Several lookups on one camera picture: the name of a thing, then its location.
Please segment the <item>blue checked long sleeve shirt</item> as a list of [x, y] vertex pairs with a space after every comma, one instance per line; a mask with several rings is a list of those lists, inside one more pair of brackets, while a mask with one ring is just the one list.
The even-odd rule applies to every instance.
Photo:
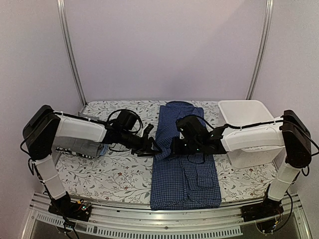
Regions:
[[172, 154], [172, 140], [179, 137], [175, 122], [187, 115], [203, 117], [204, 110], [180, 101], [159, 108], [156, 143], [162, 153], [153, 159], [150, 206], [154, 211], [218, 208], [221, 204], [213, 156]]

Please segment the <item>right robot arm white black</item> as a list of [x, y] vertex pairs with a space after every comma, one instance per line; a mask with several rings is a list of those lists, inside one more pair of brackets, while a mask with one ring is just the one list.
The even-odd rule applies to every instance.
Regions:
[[204, 118], [188, 115], [176, 121], [179, 136], [172, 139], [173, 155], [204, 156], [227, 154], [236, 150], [265, 148], [267, 146], [284, 147], [286, 159], [278, 174], [268, 186], [265, 201], [258, 205], [258, 213], [268, 217], [277, 209], [288, 188], [303, 168], [309, 166], [315, 145], [309, 130], [292, 110], [274, 120], [235, 126], [226, 123], [208, 131], [202, 125]]

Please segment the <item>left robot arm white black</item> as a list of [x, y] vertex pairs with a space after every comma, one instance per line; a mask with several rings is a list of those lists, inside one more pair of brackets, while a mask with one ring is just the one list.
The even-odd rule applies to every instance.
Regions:
[[43, 105], [23, 128], [23, 141], [26, 145], [22, 152], [29, 156], [39, 181], [44, 185], [51, 199], [55, 200], [55, 208], [63, 216], [74, 212], [74, 205], [69, 202], [65, 190], [52, 159], [52, 146], [57, 137], [70, 137], [102, 144], [120, 144], [131, 150], [138, 157], [155, 156], [162, 152], [153, 137], [149, 136], [153, 129], [148, 124], [141, 136], [133, 131], [140, 117], [132, 110], [117, 110], [115, 119], [106, 121], [54, 111], [51, 106]]

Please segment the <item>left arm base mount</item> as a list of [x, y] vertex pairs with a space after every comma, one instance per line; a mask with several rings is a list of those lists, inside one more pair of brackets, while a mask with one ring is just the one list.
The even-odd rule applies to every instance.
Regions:
[[68, 219], [88, 222], [91, 216], [92, 204], [83, 200], [72, 202], [70, 200], [53, 200], [48, 211]]

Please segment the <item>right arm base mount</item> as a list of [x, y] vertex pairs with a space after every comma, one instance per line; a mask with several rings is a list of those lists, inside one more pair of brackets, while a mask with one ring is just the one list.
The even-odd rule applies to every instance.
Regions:
[[244, 222], [272, 217], [284, 212], [281, 201], [274, 201], [268, 198], [260, 203], [243, 206], [240, 210]]

